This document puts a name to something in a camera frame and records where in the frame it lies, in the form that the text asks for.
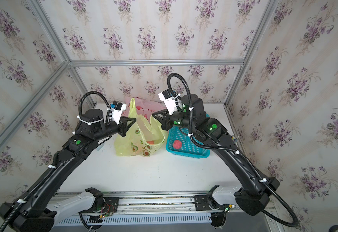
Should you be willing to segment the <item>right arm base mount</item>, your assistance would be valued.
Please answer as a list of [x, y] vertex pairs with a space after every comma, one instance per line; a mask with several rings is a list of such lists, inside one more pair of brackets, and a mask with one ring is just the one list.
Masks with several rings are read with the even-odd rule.
[[213, 211], [210, 214], [211, 225], [220, 229], [226, 223], [227, 213], [235, 208], [235, 205], [218, 204], [210, 195], [195, 195], [191, 198], [191, 203], [195, 205], [196, 211]]

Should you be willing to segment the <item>yellow-green plastic bag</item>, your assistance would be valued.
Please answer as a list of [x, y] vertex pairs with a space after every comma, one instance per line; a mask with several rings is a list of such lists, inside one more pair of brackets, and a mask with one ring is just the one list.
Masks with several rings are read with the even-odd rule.
[[136, 118], [136, 122], [127, 131], [125, 137], [117, 137], [114, 142], [116, 155], [149, 157], [167, 142], [168, 132], [161, 128], [161, 123], [152, 115], [150, 121], [136, 111], [135, 98], [126, 97], [126, 112], [123, 116]]

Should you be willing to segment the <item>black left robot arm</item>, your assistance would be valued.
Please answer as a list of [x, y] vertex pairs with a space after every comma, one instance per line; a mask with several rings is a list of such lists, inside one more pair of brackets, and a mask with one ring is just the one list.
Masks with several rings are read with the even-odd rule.
[[76, 197], [55, 205], [49, 201], [89, 155], [113, 135], [125, 137], [136, 122], [124, 117], [126, 104], [114, 101], [109, 104], [103, 94], [90, 91], [80, 99], [78, 124], [73, 136], [53, 156], [52, 163], [42, 176], [13, 203], [0, 206], [0, 226], [3, 232], [7, 226], [17, 232], [49, 232], [62, 220], [84, 210], [100, 210], [103, 194], [95, 188], [88, 188]]

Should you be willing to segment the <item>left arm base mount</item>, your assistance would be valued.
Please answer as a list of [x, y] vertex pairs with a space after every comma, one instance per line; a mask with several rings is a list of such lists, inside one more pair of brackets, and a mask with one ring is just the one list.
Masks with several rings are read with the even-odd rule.
[[81, 211], [86, 224], [102, 224], [104, 219], [117, 212], [119, 197], [104, 197], [96, 200], [88, 210]]

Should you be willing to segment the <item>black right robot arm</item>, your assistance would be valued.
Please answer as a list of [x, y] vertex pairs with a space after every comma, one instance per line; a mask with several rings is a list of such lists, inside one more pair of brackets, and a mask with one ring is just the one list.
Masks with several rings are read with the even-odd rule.
[[[198, 148], [213, 151], [235, 174], [241, 184], [234, 193], [236, 205], [245, 213], [254, 216], [264, 213], [287, 227], [298, 227], [299, 220], [292, 208], [276, 190], [280, 183], [275, 177], [267, 177], [237, 147], [222, 123], [206, 115], [202, 99], [190, 92], [186, 80], [178, 73], [167, 78], [168, 89], [163, 91], [166, 109], [153, 113], [165, 131], [172, 127], [188, 130], [187, 137]], [[265, 210], [274, 196], [290, 214], [292, 221], [284, 221]]]

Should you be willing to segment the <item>pink peach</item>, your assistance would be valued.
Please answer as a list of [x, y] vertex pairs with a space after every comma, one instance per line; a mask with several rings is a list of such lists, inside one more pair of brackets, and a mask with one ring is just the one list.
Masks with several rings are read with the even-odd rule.
[[180, 140], [175, 140], [172, 144], [173, 148], [179, 150], [182, 148], [183, 143]]

